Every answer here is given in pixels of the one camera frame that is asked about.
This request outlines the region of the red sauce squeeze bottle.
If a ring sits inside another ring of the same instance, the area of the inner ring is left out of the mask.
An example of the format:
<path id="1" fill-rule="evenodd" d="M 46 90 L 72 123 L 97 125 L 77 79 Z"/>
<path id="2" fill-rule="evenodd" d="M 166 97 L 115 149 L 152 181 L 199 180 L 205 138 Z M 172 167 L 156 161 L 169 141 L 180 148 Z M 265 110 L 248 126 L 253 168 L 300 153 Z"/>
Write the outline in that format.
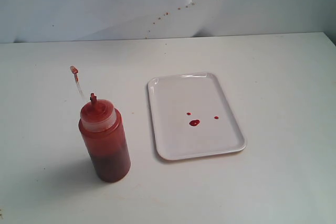
<path id="1" fill-rule="evenodd" d="M 121 113 L 94 93 L 81 108 L 79 131 L 98 177 L 115 183 L 127 175 L 131 159 Z"/>

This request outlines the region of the red sauce drops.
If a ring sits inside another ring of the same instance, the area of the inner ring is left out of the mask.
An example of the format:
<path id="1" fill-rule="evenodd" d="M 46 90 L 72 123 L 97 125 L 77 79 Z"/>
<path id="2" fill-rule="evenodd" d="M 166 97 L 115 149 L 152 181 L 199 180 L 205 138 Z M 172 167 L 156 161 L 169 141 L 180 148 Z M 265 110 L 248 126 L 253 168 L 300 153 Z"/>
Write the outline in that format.
<path id="1" fill-rule="evenodd" d="M 186 112 L 186 115 L 187 116 L 191 116 L 192 113 L 191 112 Z M 218 120 L 219 119 L 219 116 L 214 116 L 214 119 L 215 120 Z M 198 126 L 200 124 L 200 120 L 199 119 L 194 119 L 194 120 L 191 120 L 189 123 L 188 123 L 190 126 Z"/>

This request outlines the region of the white rectangular plastic tray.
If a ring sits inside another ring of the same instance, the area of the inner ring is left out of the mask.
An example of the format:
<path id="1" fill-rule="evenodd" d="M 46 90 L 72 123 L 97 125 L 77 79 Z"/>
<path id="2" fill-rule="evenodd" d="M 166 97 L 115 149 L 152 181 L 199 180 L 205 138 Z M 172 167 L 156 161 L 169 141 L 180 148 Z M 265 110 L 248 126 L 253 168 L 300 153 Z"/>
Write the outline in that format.
<path id="1" fill-rule="evenodd" d="M 156 152 L 167 161 L 238 153 L 247 142 L 218 78 L 210 72 L 156 77 L 147 84 Z M 190 126 L 199 119 L 198 126 Z"/>

